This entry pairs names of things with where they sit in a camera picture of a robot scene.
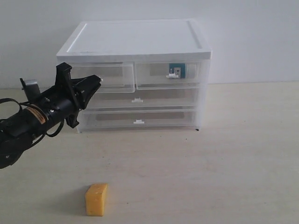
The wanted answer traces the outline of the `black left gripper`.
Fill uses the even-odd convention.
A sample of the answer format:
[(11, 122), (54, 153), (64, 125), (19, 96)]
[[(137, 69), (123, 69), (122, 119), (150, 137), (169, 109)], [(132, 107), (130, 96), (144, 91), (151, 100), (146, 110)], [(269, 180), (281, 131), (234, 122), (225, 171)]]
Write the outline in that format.
[(91, 75), (71, 79), (71, 66), (67, 63), (59, 64), (56, 70), (55, 84), (42, 92), (38, 106), (48, 118), (48, 128), (64, 120), (71, 128), (75, 128), (79, 124), (79, 107), (82, 110), (87, 107), (92, 96), (101, 87), (101, 78)]

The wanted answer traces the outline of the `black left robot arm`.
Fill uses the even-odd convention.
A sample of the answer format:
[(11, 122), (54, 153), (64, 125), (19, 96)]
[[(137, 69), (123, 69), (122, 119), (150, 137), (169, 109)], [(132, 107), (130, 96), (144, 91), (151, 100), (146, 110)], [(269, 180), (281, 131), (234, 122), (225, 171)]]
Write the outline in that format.
[(64, 124), (75, 128), (79, 113), (101, 86), (97, 75), (71, 78), (67, 63), (56, 66), (55, 84), (41, 92), (36, 80), (23, 80), (26, 102), (18, 103), (16, 114), (0, 121), (0, 167), (16, 163), (21, 155), (45, 136), (55, 137)]

